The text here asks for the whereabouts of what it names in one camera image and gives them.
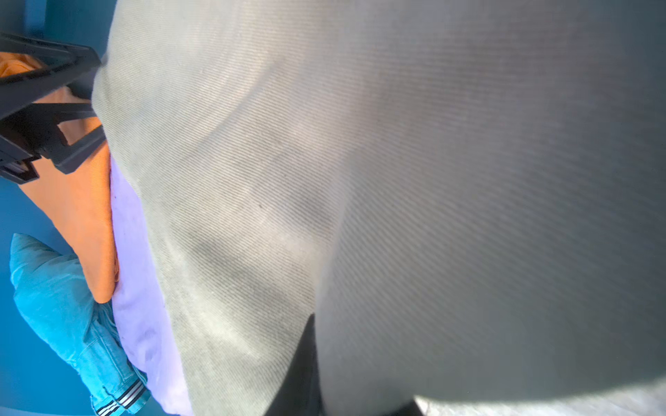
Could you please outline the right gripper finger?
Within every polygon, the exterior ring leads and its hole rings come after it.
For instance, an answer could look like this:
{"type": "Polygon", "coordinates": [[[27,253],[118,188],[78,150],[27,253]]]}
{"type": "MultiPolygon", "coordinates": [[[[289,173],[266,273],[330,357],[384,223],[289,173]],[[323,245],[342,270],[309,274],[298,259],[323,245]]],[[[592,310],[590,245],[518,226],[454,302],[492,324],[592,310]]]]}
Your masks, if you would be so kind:
{"type": "Polygon", "coordinates": [[[50,159],[61,173],[74,173],[105,140],[95,128],[70,145],[59,125],[95,116],[89,103],[40,103],[39,100],[101,65],[94,49],[68,43],[1,34],[1,50],[46,60],[46,66],[1,79],[1,177],[17,185],[39,178],[33,162],[50,159]]]}

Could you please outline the purple striped pants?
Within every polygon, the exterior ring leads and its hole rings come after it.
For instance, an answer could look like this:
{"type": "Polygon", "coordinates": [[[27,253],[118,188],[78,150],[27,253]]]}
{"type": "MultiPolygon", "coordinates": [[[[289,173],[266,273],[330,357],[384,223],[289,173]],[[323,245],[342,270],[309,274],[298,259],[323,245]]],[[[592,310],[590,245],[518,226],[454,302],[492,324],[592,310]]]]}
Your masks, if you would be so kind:
{"type": "Polygon", "coordinates": [[[119,267],[112,306],[121,344],[130,362],[147,376],[147,388],[163,411],[192,415],[142,204],[115,161],[110,161],[110,201],[119,267]]]}

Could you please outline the tan long pants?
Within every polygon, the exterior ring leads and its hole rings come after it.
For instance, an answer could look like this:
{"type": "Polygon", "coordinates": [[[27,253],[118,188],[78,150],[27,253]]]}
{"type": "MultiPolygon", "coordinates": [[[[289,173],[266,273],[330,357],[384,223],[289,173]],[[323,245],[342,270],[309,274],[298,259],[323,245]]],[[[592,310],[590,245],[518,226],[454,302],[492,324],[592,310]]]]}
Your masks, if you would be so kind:
{"type": "Polygon", "coordinates": [[[664,2],[121,1],[93,106],[196,414],[664,404],[664,2]]]}

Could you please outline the folded orange garment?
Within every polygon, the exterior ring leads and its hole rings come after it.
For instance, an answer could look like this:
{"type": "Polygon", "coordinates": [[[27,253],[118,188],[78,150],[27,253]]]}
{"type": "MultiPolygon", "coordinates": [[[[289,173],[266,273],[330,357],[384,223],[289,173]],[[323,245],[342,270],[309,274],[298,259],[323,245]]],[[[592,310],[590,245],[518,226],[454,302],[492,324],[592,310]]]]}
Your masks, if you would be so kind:
{"type": "MultiPolygon", "coordinates": [[[[1,78],[41,69],[28,55],[1,52],[1,78]]],[[[62,87],[36,101],[39,104],[89,104],[62,87]]],[[[96,117],[64,121],[57,125],[69,145],[100,128],[96,117]]],[[[74,173],[60,172],[46,158],[31,162],[39,178],[21,190],[52,221],[74,250],[97,303],[111,300],[118,277],[116,244],[110,200],[110,153],[103,144],[74,173]]]]}

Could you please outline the folded teal garment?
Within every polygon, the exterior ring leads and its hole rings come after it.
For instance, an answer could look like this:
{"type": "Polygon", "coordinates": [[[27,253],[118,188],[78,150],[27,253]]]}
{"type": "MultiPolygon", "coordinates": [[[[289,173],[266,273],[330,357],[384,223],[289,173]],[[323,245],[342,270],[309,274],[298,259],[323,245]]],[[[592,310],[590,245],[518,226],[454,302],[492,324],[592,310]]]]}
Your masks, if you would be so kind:
{"type": "Polygon", "coordinates": [[[135,415],[151,393],[120,343],[109,303],[97,303],[79,258],[34,237],[10,244],[10,281],[19,314],[80,376],[96,415],[135,415]]]}

